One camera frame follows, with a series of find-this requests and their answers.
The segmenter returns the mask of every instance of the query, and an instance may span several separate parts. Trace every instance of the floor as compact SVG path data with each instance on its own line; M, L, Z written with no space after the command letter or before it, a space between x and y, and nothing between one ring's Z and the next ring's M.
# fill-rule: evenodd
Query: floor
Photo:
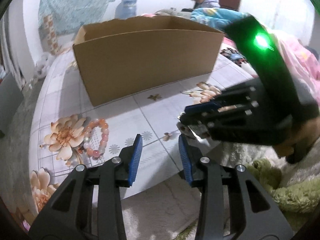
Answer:
M0 196L10 212L19 208L27 214L33 205L28 167L29 136L33 113L42 87L39 81L32 89L23 90L24 100L14 115L8 133L0 139Z

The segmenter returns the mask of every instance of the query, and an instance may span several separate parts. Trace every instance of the glowing green light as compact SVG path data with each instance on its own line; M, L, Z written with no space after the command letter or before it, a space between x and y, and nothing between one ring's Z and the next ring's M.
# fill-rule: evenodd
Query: glowing green light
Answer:
M271 49L274 50L273 47L269 45L269 39L266 35L262 33L258 33L254 39L254 43L257 47L260 49L266 50L266 49Z

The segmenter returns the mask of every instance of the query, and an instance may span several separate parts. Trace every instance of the water bottle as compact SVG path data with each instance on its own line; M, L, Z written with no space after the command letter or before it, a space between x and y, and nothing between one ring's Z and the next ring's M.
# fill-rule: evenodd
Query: water bottle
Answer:
M137 0L122 0L120 19L125 20L137 16Z

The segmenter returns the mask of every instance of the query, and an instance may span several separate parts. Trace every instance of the cardboard box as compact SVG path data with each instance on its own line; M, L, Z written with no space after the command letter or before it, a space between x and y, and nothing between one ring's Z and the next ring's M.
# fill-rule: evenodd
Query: cardboard box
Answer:
M212 71L224 34L174 16L84 25L73 45L93 106Z

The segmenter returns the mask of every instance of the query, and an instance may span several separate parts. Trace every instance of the person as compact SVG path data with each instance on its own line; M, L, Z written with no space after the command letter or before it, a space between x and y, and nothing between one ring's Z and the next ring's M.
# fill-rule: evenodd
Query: person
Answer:
M193 9L198 8L220 8L219 0L193 0L195 6Z

